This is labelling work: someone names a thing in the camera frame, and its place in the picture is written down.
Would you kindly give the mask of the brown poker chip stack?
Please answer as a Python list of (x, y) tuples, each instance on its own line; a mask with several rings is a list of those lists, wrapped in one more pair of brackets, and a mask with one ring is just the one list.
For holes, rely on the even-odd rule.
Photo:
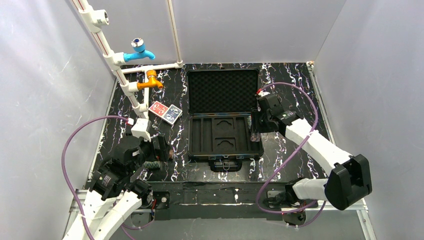
[(168, 160), (171, 161), (175, 157), (175, 151), (173, 149), (170, 149), (168, 152)]

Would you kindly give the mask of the green poker chip stack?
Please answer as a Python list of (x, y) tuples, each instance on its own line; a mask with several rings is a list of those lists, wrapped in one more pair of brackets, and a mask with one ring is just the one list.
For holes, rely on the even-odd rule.
[(145, 161), (143, 167), (147, 170), (157, 170), (161, 168), (160, 161)]

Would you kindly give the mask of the blue orange poker chip stack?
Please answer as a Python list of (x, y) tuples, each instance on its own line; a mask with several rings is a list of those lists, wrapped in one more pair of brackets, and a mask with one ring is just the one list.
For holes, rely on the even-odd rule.
[(259, 132), (252, 132), (250, 135), (250, 141), (251, 142), (260, 142), (261, 141), (261, 134)]

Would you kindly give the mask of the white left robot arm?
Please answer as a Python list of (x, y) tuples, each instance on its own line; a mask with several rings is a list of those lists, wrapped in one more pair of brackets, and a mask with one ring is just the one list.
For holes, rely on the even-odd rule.
[(80, 213), (63, 238), (108, 240), (135, 210), (153, 210), (156, 199), (152, 187), (131, 177), (146, 164), (168, 161), (173, 154), (162, 135), (151, 141), (124, 136), (94, 171), (85, 200), (78, 203)]

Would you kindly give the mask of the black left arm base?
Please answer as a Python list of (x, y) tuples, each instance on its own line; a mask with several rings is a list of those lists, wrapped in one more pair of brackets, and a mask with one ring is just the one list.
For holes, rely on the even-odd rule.
[(170, 207), (171, 194), (168, 191), (154, 191), (152, 186), (145, 181), (137, 179), (125, 187), (127, 192), (134, 193), (141, 199), (138, 209), (148, 209), (153, 218), (155, 210), (167, 210)]

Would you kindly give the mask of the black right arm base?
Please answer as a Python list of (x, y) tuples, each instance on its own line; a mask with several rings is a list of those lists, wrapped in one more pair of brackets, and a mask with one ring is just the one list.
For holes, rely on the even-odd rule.
[[(270, 209), (281, 208), (302, 208), (307, 205), (307, 201), (299, 199), (293, 189), (294, 181), (290, 181), (284, 186), (284, 190), (270, 190), (267, 192), (267, 197), (262, 201), (266, 207)], [(306, 223), (307, 215), (305, 210), (298, 210), (292, 213), (283, 213), (282, 218), (289, 226), (301, 226)]]

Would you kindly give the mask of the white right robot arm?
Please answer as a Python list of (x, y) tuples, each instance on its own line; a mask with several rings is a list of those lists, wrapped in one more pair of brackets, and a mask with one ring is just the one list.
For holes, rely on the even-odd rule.
[(278, 132), (308, 153), (327, 174), (326, 179), (298, 178), (266, 203), (278, 208), (301, 200), (328, 201), (345, 210), (373, 191), (370, 163), (362, 154), (342, 150), (315, 130), (306, 119), (281, 104), (273, 93), (259, 94), (251, 111), (255, 134)]

